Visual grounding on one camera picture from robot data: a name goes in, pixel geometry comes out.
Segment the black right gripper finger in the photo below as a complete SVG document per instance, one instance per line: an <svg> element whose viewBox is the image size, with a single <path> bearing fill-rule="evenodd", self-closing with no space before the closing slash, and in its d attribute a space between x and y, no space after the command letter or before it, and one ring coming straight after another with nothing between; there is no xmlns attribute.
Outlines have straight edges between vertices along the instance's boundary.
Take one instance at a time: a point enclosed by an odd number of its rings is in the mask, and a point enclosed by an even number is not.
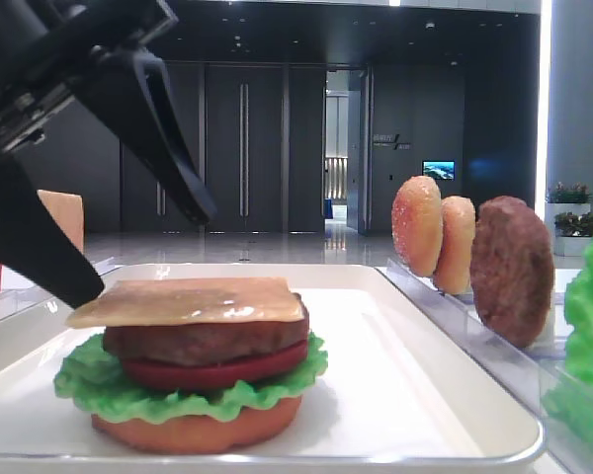
<svg viewBox="0 0 593 474"><path fill-rule="evenodd" d="M104 283L39 199L23 167L0 156L0 263L72 308Z"/></svg>

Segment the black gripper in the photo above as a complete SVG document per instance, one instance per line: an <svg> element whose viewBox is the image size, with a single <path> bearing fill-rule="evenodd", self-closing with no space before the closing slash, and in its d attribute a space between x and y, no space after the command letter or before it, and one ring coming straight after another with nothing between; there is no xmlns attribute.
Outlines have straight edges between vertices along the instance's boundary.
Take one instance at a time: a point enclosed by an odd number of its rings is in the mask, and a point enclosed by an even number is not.
<svg viewBox="0 0 593 474"><path fill-rule="evenodd" d="M145 49L114 51L144 46L177 21L165 1L0 1L0 154L74 96L190 221L209 223L216 206L184 140L165 62Z"/></svg>

